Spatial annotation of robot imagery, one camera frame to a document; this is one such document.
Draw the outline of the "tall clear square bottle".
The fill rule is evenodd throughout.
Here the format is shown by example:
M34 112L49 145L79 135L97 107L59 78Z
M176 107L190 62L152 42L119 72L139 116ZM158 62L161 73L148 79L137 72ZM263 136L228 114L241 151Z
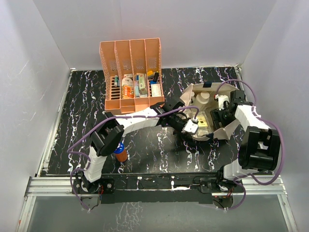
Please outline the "tall clear square bottle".
M201 137L211 133L207 120L204 116L197 117L197 124L198 124L197 136Z

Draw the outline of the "cream cylindrical bottle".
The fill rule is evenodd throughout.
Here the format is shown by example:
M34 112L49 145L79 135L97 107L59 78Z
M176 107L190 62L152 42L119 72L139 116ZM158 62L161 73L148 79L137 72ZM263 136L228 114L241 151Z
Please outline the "cream cylindrical bottle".
M206 104L208 104L209 99L210 99L210 93L207 91L202 91L197 94L195 104L198 107L205 106Z

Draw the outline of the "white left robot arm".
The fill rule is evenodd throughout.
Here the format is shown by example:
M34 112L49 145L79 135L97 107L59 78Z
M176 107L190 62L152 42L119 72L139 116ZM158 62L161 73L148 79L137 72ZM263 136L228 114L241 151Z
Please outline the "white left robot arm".
M106 112L103 119L107 122L96 128L90 134L90 160L83 171L82 184L88 192L94 193L99 189L101 171L107 157L115 154L120 162L127 160L122 137L132 131L148 127L172 127L177 132L194 135L198 125L196 118L188 118L183 112L175 112L171 106L158 103L138 112L114 118L111 112Z

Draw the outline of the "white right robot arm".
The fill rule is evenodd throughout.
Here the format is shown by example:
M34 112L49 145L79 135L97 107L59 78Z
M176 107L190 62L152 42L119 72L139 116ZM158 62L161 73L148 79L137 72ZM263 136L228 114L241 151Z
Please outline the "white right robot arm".
M211 110L214 128L226 130L237 122L245 131L238 158L217 172L216 188L225 192L232 187L233 180L260 171L274 171L281 147L279 132L258 118L253 112L254 104L246 101L243 90L233 90L230 96L215 94L214 100L218 102L218 108Z

